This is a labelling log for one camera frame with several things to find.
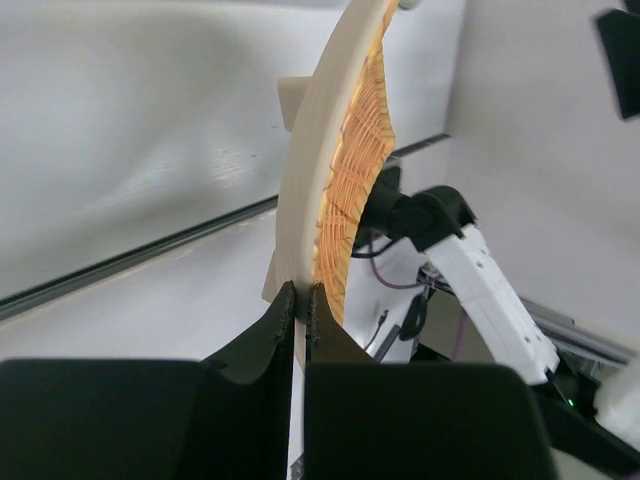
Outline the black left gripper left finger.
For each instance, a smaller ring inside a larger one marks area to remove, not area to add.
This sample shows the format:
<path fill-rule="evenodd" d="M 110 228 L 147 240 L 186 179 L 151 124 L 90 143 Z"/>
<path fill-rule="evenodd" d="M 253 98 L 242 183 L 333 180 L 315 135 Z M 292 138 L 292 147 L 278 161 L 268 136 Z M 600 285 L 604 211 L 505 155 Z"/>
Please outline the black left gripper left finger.
<path fill-rule="evenodd" d="M 201 361 L 1 365 L 5 479 L 283 479 L 295 289 Z"/>

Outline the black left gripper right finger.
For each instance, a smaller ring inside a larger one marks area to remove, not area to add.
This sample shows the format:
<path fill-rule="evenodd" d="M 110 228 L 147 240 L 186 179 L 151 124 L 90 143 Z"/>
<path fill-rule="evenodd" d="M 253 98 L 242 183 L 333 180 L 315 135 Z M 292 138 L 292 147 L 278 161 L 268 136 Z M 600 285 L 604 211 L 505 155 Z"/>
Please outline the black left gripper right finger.
<path fill-rule="evenodd" d="M 553 479 L 533 394 L 495 364 L 378 363 L 313 287 L 304 382 L 307 479 Z"/>

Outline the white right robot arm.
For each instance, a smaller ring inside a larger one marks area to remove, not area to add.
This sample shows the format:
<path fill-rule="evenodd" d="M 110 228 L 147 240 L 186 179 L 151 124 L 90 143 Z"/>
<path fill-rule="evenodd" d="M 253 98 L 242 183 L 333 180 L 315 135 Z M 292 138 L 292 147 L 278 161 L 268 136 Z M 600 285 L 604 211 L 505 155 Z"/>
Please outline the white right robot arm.
<path fill-rule="evenodd" d="M 471 1 L 442 186 L 376 188 L 364 223 L 413 240 L 539 398 L 554 446 L 639 474 L 639 5 Z"/>

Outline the woven bamboo basket tray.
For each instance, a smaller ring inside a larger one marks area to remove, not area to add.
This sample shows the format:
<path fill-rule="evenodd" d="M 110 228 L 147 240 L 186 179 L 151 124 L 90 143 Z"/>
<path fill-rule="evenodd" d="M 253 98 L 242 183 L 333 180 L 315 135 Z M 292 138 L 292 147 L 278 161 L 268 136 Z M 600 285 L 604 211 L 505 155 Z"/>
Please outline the woven bamboo basket tray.
<path fill-rule="evenodd" d="M 325 288 L 337 322 L 358 225 L 382 166 L 394 150 L 383 38 L 395 1 L 352 1 L 312 75 L 278 82 L 290 132 L 278 194 L 275 249 L 262 297 L 291 281 L 297 294 L 295 358 L 304 365 L 312 289 Z"/>

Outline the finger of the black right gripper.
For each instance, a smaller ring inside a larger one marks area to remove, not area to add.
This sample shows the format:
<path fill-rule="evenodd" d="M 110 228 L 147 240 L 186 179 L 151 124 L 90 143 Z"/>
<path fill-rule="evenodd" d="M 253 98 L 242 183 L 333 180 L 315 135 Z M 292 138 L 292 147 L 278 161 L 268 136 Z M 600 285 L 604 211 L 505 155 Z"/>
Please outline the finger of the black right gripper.
<path fill-rule="evenodd" d="M 620 116 L 639 116 L 639 8 L 611 8 L 593 20 L 608 63 Z"/>

